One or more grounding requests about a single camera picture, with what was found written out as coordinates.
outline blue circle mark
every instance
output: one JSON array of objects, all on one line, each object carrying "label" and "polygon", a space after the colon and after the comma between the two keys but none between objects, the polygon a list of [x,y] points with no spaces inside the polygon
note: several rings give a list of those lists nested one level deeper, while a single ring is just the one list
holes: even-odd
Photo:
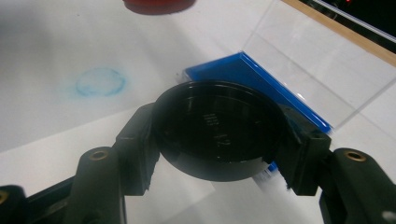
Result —
[{"label": "blue circle mark", "polygon": [[83,96],[111,96],[125,86],[125,78],[111,68],[94,68],[81,75],[76,83],[77,92]]}]

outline white table surface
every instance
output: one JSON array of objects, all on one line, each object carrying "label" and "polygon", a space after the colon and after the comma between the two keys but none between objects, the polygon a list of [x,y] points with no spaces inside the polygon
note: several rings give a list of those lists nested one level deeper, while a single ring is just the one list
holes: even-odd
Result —
[{"label": "white table surface", "polygon": [[[149,17],[121,1],[5,0],[0,185],[23,186],[29,196],[74,175],[82,153],[111,146],[136,109],[176,85],[184,68],[241,49],[333,124],[332,148],[370,153],[396,180],[395,68],[281,1],[197,0],[187,11]],[[104,79],[90,79],[92,71]],[[81,80],[102,91],[81,94]],[[126,203],[137,224],[322,222],[318,195],[295,196],[281,175],[209,182],[163,158],[150,191]]]}]

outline black mount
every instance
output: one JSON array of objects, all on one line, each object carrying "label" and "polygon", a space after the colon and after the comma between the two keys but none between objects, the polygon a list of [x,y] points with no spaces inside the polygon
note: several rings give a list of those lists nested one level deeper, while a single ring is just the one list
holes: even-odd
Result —
[{"label": "black mount", "polygon": [[[124,196],[149,189],[160,156],[153,105],[134,113],[113,147],[83,154],[74,177],[29,198],[21,187],[1,187],[0,223],[126,223]],[[321,187],[326,224],[396,223],[396,187],[373,158],[351,148],[331,152],[327,134],[291,108],[281,109],[289,129],[275,162],[290,189],[313,196]]]}]

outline blue object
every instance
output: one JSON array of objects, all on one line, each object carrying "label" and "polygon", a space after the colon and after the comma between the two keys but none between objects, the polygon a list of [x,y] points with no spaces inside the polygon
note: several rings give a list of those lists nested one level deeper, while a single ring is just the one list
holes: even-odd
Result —
[{"label": "blue object", "polygon": [[274,161],[271,162],[271,164],[268,166],[267,170],[268,170],[269,172],[273,172],[273,171],[277,170],[277,165],[276,165],[276,163],[275,163]]},{"label": "blue object", "polygon": [[301,102],[245,52],[196,65],[187,68],[185,72],[191,80],[225,80],[261,91],[278,104],[287,105],[299,111],[324,133],[332,130],[332,126],[326,120]]}]

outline brass insert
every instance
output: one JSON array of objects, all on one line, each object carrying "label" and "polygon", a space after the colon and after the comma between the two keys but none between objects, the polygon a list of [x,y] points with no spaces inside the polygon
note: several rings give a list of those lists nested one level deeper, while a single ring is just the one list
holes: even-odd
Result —
[{"label": "brass insert", "polygon": [[108,151],[106,150],[99,150],[95,151],[90,155],[91,161],[100,161],[105,159],[108,156]]},{"label": "brass insert", "polygon": [[349,159],[353,160],[353,161],[366,161],[367,158],[362,155],[359,152],[356,151],[346,151],[345,152],[346,157],[348,157]]},{"label": "brass insert", "polygon": [[8,198],[8,192],[0,190],[0,204],[4,203]]}]

